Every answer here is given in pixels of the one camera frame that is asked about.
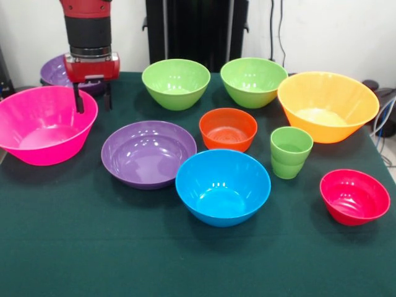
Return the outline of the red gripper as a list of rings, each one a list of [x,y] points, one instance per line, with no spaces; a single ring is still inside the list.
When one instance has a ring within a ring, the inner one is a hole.
[[[119,77],[120,58],[118,53],[111,53],[101,58],[76,58],[70,53],[63,56],[64,66],[68,79],[73,83],[75,106],[78,113],[84,113],[84,103],[79,93],[79,84],[94,80],[114,80]],[[103,95],[105,110],[112,107],[111,82],[105,83]]]

